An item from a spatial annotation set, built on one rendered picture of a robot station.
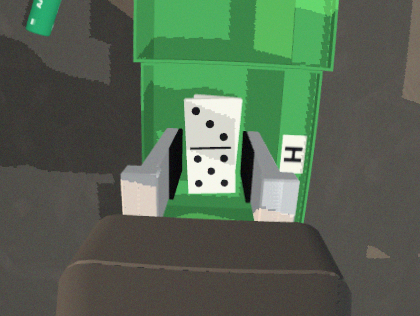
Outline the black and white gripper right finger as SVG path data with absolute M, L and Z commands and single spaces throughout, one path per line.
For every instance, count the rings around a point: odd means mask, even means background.
M 294 222 L 300 181 L 279 171 L 259 132 L 243 131 L 240 175 L 254 221 Z

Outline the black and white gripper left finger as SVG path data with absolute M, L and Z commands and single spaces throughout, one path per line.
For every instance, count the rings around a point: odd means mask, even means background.
M 183 129 L 167 128 L 141 166 L 121 175 L 124 215 L 163 217 L 182 173 Z

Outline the green rack of bins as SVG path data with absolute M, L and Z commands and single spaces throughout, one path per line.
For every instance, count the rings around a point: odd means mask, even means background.
M 240 167 L 243 131 L 256 131 L 279 171 L 299 179 L 294 222 L 304 223 L 338 4 L 134 0 L 133 62 L 153 62 L 141 63 L 142 164 L 167 128 L 183 129 L 182 173 L 163 217 L 254 221 Z M 242 98 L 235 193 L 188 192 L 184 99 L 195 94 Z

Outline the white domino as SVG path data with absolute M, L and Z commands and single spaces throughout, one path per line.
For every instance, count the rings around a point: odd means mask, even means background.
M 234 97 L 185 98 L 190 193 L 235 193 Z
M 212 97 L 225 97 L 225 96 L 200 95 L 200 94 L 194 95 L 194 98 L 212 98 Z M 234 99 L 235 99 L 235 167 L 236 167 L 242 98 L 235 97 Z

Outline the green aa battery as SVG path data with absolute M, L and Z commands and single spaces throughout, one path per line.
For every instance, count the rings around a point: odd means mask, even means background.
M 61 0 L 33 0 L 26 30 L 50 36 Z

